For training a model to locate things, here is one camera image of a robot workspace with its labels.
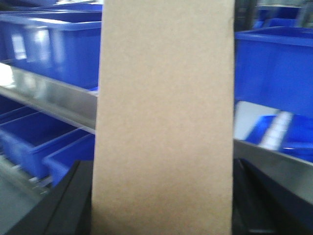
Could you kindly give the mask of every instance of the metal shelf beam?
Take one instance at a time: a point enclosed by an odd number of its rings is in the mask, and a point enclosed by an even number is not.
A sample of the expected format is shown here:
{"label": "metal shelf beam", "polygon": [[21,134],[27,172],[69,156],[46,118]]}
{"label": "metal shelf beam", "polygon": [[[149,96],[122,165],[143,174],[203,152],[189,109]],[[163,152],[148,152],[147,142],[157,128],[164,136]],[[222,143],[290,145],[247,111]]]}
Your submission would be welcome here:
{"label": "metal shelf beam", "polygon": [[93,92],[0,63],[0,94],[95,133]]}

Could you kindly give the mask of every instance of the blue plastic bin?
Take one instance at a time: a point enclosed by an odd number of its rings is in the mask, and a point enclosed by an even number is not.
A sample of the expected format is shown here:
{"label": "blue plastic bin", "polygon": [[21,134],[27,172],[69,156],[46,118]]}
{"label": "blue plastic bin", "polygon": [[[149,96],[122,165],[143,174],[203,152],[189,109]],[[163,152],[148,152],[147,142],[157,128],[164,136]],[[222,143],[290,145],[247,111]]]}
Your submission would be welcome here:
{"label": "blue plastic bin", "polygon": [[98,84],[101,12],[0,15],[13,65],[75,86]]}
{"label": "blue plastic bin", "polygon": [[88,132],[42,113],[34,113],[0,125],[4,153],[32,176],[43,178],[48,169],[42,159]]}
{"label": "blue plastic bin", "polygon": [[282,19],[296,19],[300,11],[299,7],[269,7],[267,9],[260,9],[257,12],[257,20],[265,21],[271,18],[282,18]]}
{"label": "blue plastic bin", "polygon": [[[2,14],[19,14],[19,13],[29,13],[30,7],[25,7],[23,11],[16,9],[15,11],[0,11],[0,15]],[[8,52],[5,45],[4,40],[4,31],[3,23],[0,22],[0,62],[4,60],[8,60]]]}
{"label": "blue plastic bin", "polygon": [[[275,117],[275,115],[260,117],[246,141],[259,144]],[[313,162],[313,119],[294,115],[279,151]]]}
{"label": "blue plastic bin", "polygon": [[273,18],[264,22],[262,27],[277,27],[277,26],[286,26],[294,27],[296,26],[296,19],[284,19],[284,18]]}
{"label": "blue plastic bin", "polygon": [[57,3],[57,0],[0,0],[10,6],[38,7]]}
{"label": "blue plastic bin", "polygon": [[23,107],[21,103],[15,102],[9,98],[0,95],[0,115]]}
{"label": "blue plastic bin", "polygon": [[68,3],[56,4],[52,6],[36,7],[37,11],[60,11],[60,10],[74,10],[74,11],[102,11],[102,4],[89,4],[89,3]]}
{"label": "blue plastic bin", "polygon": [[48,166],[52,184],[56,186],[76,160],[93,160],[93,156],[94,135],[90,134],[44,158],[44,164]]}
{"label": "blue plastic bin", "polygon": [[238,32],[235,99],[313,117],[313,29]]}
{"label": "blue plastic bin", "polygon": [[36,113],[36,112],[37,112],[36,110],[25,106],[25,107],[21,107],[21,108],[15,109],[13,111],[1,114],[0,115],[0,125],[4,124],[6,122],[9,122],[9,121],[18,119],[18,118],[22,118],[22,117],[27,116],[29,114]]}
{"label": "blue plastic bin", "polygon": [[19,11],[102,11],[102,4],[65,3],[40,7],[15,7]]}

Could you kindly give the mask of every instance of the metal shelf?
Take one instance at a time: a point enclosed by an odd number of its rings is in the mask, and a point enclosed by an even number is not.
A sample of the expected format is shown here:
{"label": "metal shelf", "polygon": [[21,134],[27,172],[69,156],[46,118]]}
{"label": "metal shelf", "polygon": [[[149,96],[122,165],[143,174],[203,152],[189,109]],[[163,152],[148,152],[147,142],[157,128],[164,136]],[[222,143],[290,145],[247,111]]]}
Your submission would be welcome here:
{"label": "metal shelf", "polygon": [[264,174],[313,205],[313,164],[244,141],[234,141],[234,158],[246,159]]}
{"label": "metal shelf", "polygon": [[0,94],[95,133],[97,95],[0,63]]}

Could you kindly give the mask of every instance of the floor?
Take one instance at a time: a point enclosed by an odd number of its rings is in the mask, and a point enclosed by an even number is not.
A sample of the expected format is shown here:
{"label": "floor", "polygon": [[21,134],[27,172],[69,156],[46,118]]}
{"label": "floor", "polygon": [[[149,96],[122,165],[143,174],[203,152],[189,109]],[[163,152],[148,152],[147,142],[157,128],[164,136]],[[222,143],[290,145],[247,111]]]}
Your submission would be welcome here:
{"label": "floor", "polygon": [[36,180],[0,155],[0,235],[49,193],[49,179]]}
{"label": "floor", "polygon": [[0,175],[0,235],[5,234],[37,203]]}

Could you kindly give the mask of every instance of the cardboard panel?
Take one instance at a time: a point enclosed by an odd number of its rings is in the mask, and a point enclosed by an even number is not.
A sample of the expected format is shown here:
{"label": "cardboard panel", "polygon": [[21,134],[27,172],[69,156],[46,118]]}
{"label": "cardboard panel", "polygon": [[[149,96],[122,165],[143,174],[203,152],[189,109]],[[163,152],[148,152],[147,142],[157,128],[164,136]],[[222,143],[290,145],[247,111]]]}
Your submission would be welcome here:
{"label": "cardboard panel", "polygon": [[230,234],[233,1],[107,0],[93,234]]}

